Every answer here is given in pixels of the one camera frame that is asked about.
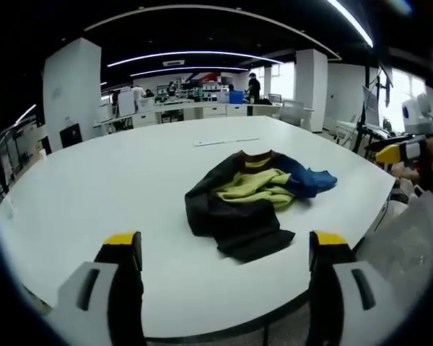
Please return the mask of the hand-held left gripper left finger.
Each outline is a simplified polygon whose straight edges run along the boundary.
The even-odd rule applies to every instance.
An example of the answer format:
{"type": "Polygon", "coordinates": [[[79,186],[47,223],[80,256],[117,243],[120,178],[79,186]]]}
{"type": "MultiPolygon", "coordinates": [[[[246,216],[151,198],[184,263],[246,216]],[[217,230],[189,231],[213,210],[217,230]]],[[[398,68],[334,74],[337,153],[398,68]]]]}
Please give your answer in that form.
{"type": "Polygon", "coordinates": [[[58,289],[46,321],[68,345],[146,345],[141,233],[106,239],[58,289]]]}

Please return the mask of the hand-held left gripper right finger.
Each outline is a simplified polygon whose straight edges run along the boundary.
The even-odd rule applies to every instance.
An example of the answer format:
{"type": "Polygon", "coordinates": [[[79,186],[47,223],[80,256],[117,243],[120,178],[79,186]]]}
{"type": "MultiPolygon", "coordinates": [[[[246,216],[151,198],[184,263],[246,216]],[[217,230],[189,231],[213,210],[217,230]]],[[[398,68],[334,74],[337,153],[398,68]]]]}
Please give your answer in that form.
{"type": "Polygon", "coordinates": [[[310,232],[307,345],[383,345],[403,320],[393,289],[338,234],[310,232]]]}

